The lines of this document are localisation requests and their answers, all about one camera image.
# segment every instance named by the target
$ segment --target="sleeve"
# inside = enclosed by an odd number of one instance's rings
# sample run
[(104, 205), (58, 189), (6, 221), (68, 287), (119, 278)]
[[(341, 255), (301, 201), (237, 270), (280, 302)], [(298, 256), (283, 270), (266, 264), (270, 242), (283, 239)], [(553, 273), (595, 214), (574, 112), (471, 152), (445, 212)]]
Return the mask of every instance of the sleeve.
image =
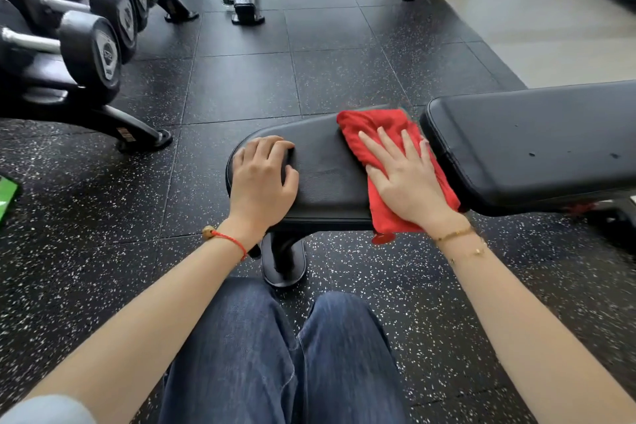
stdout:
[(23, 400), (0, 417), (0, 424), (97, 424), (84, 405), (67, 396)]

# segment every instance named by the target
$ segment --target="blue jeans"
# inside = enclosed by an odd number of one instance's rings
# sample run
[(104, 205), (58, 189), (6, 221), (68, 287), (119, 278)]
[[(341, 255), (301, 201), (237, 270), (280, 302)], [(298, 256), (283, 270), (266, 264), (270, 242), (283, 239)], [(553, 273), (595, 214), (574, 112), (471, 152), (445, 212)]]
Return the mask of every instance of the blue jeans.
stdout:
[(160, 424), (409, 422), (401, 377), (358, 297), (318, 297), (294, 335), (261, 280), (228, 278), (167, 378)]

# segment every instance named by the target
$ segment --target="red towel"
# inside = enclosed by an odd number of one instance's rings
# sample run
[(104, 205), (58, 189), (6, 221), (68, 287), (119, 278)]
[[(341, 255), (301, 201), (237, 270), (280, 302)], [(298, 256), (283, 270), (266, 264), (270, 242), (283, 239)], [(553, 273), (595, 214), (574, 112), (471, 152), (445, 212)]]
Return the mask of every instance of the red towel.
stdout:
[[(400, 109), (373, 109), (369, 111), (341, 111), (337, 117), (338, 125), (344, 134), (346, 143), (349, 148), (355, 154), (355, 157), (359, 159), (362, 165), (366, 166), (370, 164), (384, 171), (382, 165), (377, 158), (371, 154), (371, 152), (364, 146), (358, 133), (364, 131), (372, 139), (380, 142), (377, 130), (382, 127), (387, 132), (388, 136), (393, 139), (395, 144), (404, 152), (404, 143), (402, 142), (402, 130), (407, 130), (409, 136), (413, 140), (413, 144), (420, 153), (420, 141), (424, 137), (420, 134), (420, 131), (415, 123), (409, 120), (406, 114)], [(459, 199), (455, 192), (449, 186), (449, 182), (446, 179), (446, 175), (440, 168), (434, 154), (429, 148), (429, 154), (431, 155), (431, 161), (435, 168), (435, 176), (440, 183), (440, 187), (446, 202), (455, 211), (459, 209)], [(417, 225), (407, 222), (398, 217), (393, 211), (389, 210), (386, 204), (380, 198), (378, 190), (375, 185), (371, 183), (371, 179), (368, 180), (369, 184), (369, 204), (371, 208), (371, 217), (373, 218), (373, 227), (380, 234), (391, 234), (404, 231), (422, 231)], [(392, 238), (387, 235), (387, 238), (374, 239), (375, 243), (385, 243), (391, 241)]]

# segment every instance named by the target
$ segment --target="gold bracelet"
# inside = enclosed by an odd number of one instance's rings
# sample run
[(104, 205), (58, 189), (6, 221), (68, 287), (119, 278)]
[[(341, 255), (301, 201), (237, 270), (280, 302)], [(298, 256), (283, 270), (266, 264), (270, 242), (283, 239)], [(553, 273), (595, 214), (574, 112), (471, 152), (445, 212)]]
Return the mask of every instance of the gold bracelet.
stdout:
[[(463, 255), (460, 258), (468, 258), (468, 257), (481, 257), (482, 255), (486, 254), (486, 250), (488, 249), (488, 243), (486, 243), (486, 241), (483, 238), (481, 239), (481, 243), (483, 243), (483, 248), (477, 248), (476, 250), (473, 250), (471, 253), (467, 253), (466, 255)], [(455, 263), (457, 262), (457, 259), (451, 258), (449, 259), (449, 262), (451, 265), (455, 265)]]
[(476, 233), (475, 229), (472, 226), (467, 227), (465, 230), (457, 230), (453, 233), (449, 233), (448, 235), (442, 236), (440, 238), (434, 238), (435, 243), (441, 243), (442, 241), (448, 241), (453, 238), (457, 238), (458, 236), (470, 235), (471, 233)]

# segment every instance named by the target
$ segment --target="black rubber flooring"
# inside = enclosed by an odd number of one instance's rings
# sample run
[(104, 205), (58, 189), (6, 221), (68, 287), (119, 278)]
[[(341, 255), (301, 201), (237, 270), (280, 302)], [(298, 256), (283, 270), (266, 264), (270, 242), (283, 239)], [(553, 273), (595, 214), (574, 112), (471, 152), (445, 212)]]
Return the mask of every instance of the black rubber flooring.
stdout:
[[(151, 11), (114, 106), (170, 129), (173, 144), (123, 155), (62, 124), (0, 120), (0, 173), (23, 188), (0, 229), (0, 409), (200, 242), (228, 210), (223, 174), (251, 132), (390, 103), (416, 116), (435, 96), (523, 88), (443, 0), (262, 0), (266, 22)], [(636, 397), (633, 257), (582, 219), (478, 219), (490, 246)], [(438, 251), (405, 235), (306, 239), (306, 282), (281, 295), (299, 327), (314, 297), (368, 300), (393, 342), (423, 423), (533, 422)], [(239, 267), (258, 275), (257, 262)], [(138, 420), (156, 419), (160, 390)]]

